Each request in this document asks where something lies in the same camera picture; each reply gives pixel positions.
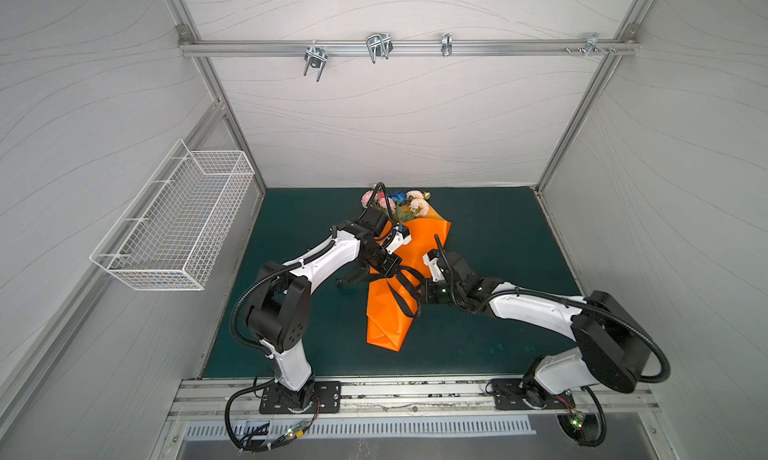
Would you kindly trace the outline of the orange wrapping paper sheet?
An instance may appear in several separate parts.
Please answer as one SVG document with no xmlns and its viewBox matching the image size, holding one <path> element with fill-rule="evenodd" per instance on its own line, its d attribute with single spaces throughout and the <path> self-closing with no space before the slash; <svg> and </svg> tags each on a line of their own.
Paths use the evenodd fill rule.
<svg viewBox="0 0 768 460">
<path fill-rule="evenodd" d="M 419 315 L 420 287 L 428 273 L 422 257 L 437 249 L 435 236 L 446 243 L 452 224 L 436 217 L 411 220 L 405 226 L 412 240 L 395 252 L 402 260 L 399 272 L 370 283 L 367 297 L 367 343 L 395 352 Z"/>
</svg>

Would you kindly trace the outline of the blue fake rose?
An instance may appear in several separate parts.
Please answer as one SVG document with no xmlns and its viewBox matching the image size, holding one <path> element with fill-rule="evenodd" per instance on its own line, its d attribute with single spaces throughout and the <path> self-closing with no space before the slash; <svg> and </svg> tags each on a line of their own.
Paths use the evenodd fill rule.
<svg viewBox="0 0 768 460">
<path fill-rule="evenodd" d="M 400 191 L 390 193 L 388 198 L 395 208 L 402 207 L 407 201 L 407 195 Z"/>
</svg>

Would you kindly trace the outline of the peach fake flower spray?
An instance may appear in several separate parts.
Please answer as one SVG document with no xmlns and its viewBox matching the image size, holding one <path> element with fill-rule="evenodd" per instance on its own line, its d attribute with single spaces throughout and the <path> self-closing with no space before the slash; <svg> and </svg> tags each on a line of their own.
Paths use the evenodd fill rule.
<svg viewBox="0 0 768 460">
<path fill-rule="evenodd" d="M 431 207 L 428 202 L 429 194 L 417 190 L 406 193 L 403 211 L 409 219 L 426 218 Z"/>
</svg>

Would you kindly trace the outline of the pink fake flower spray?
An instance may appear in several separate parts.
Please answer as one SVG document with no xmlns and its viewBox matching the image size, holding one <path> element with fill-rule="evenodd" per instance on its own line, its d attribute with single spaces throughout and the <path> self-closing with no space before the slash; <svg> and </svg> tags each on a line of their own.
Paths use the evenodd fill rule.
<svg viewBox="0 0 768 460">
<path fill-rule="evenodd" d="M 376 208 L 379 206 L 379 193 L 374 190 L 369 190 L 363 194 L 361 198 L 361 205 L 363 208 Z"/>
</svg>

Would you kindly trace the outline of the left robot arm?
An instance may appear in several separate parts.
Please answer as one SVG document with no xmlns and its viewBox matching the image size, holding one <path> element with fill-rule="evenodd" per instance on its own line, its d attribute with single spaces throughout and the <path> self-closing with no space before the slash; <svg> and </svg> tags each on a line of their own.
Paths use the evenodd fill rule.
<svg viewBox="0 0 768 460">
<path fill-rule="evenodd" d="M 401 266 L 395 252 L 411 240 L 408 229 L 396 226 L 379 241 L 376 224 L 346 221 L 304 255 L 284 264 L 268 262 L 255 283 L 236 302 L 229 331 L 239 344 L 260 351 L 270 362 L 274 391 L 292 411 L 309 406 L 315 375 L 303 347 L 314 291 L 342 267 L 358 262 L 391 278 Z"/>
</svg>

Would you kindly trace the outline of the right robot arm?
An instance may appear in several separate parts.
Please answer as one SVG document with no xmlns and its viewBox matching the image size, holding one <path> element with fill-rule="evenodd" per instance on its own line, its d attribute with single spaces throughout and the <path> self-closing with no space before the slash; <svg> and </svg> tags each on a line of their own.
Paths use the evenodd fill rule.
<svg viewBox="0 0 768 460">
<path fill-rule="evenodd" d="M 661 347 L 606 292 L 562 296 L 480 277 L 460 255 L 437 249 L 422 263 L 428 269 L 423 301 L 534 325 L 573 342 L 569 350 L 537 358 L 513 386 L 532 409 L 543 409 L 574 389 L 603 385 L 629 394 L 640 383 L 663 383 L 671 375 Z"/>
</svg>

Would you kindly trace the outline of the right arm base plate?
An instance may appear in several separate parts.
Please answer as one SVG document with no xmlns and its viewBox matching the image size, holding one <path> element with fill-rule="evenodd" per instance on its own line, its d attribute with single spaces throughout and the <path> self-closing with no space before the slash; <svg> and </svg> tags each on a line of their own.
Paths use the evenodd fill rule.
<svg viewBox="0 0 768 460">
<path fill-rule="evenodd" d="M 520 378 L 494 378 L 485 386 L 494 408 L 500 411 L 553 410 L 566 412 L 575 407 L 570 394 L 551 394 L 534 381 Z"/>
</svg>

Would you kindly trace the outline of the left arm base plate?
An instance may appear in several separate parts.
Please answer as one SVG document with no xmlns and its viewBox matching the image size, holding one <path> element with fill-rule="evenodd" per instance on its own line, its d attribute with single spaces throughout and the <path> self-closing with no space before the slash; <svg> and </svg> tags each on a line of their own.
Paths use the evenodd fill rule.
<svg viewBox="0 0 768 460">
<path fill-rule="evenodd" d="M 289 390 L 277 383 L 264 389 L 259 413 L 288 415 L 331 413 L 340 411 L 341 383 L 338 381 L 309 382 L 298 391 Z"/>
</svg>

